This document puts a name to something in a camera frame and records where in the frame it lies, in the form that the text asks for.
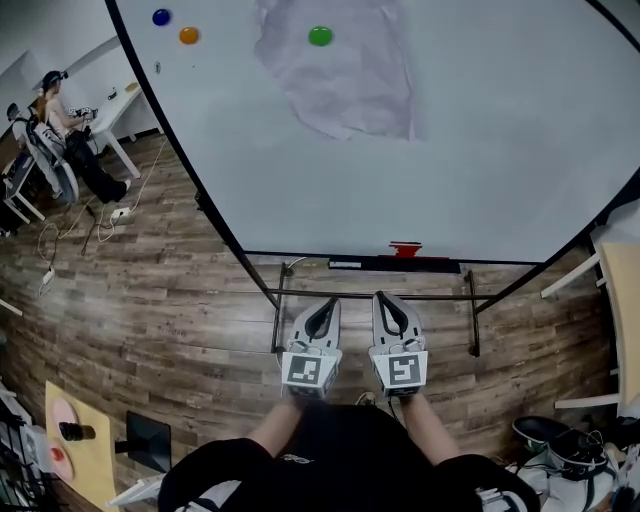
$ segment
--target blue magnet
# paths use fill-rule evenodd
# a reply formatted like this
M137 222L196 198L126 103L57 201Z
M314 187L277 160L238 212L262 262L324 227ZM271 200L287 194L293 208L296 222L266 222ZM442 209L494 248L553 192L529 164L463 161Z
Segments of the blue magnet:
M153 13L153 23L161 27L169 23L171 19L171 13L167 9L158 9Z

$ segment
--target black pants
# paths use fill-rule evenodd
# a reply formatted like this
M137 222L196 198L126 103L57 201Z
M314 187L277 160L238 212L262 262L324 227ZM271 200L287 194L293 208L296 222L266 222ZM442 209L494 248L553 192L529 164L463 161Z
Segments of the black pants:
M84 134L74 130L67 135L66 142L64 158L75 173L82 176L89 190L105 204L120 201L127 193L127 186L123 181L114 180L102 169L98 158L84 140Z

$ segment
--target black cylinder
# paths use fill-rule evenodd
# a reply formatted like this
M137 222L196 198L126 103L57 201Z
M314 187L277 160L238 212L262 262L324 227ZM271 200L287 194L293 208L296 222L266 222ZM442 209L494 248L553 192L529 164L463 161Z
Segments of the black cylinder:
M96 438L96 431L89 425L60 422L58 426L65 441L83 441Z

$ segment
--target metal bar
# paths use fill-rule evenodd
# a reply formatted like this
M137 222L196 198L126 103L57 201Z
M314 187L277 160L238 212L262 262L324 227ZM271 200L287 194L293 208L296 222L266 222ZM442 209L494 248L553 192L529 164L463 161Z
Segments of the metal bar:
M287 273L287 265L282 263L280 265L280 281L278 281L278 290L282 290L284 287L284 277ZM280 327L280 308L282 306L282 294L278 295L278 299L276 301L278 305L276 306L276 313L273 317L273 334L271 335L271 353L275 354L276 346L278 345L278 330Z
M372 299L373 293L317 292L313 290L280 290L268 288L273 295L293 295L296 297L336 297L338 299ZM396 295L401 300L490 300L495 295Z
M202 190L198 191L198 193L196 194L196 201L200 205L200 208L202 208L204 214L209 219L209 222L213 224L213 226L216 228L216 231L218 231L218 234L227 244L227 247L229 247L233 255L236 257L238 263L242 265L247 274L249 274L249 277L253 280L254 283L256 283L256 286L260 288L260 291L264 294L264 296L269 300L269 302L271 302L271 304L273 304L273 307L278 309L278 301L270 292L270 289L267 287L267 284L264 282L256 268L253 266L253 263L251 263L249 261L249 258L247 258L247 255L242 249L242 246L240 245L238 240L236 240L235 236L233 236L233 233L229 229L229 226L224 223L222 216L213 204L213 201L211 201L209 194Z
M475 308L476 314L482 313L487 308L490 308L494 304L500 302L505 297L511 295L518 288L522 288L525 284L527 284L533 278L538 277L545 270L547 270L551 265L553 265L556 261L558 261L565 254L567 254L571 249L573 249L578 244L578 242L583 237L587 236L592 230L593 230L593 226L590 224L589 226L584 228L582 231L580 231L580 233L578 233L575 237L573 237L567 245L565 245L557 253L551 256L551 258L549 258L547 261L545 261L544 263L541 263L540 265L536 265L531 270L529 270L529 272L524 274L520 279L517 279L516 281L511 283L509 286L507 286L504 290L494 295L492 299L489 299L486 302L483 302L482 304L480 304L477 308Z
M465 277L465 281L469 283L469 292L472 297L476 295L476 283L473 279L473 271L469 270ZM478 314L476 313L476 299L471 299L471 315L473 318L473 347L469 353L473 357L480 357L480 330L478 329Z

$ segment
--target orange magnet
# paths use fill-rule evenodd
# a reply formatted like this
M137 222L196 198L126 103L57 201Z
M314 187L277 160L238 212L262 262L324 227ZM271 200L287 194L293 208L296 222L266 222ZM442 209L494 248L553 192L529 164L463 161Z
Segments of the orange magnet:
M180 31L180 41L184 44L194 44L198 41L198 36L196 27L185 27Z

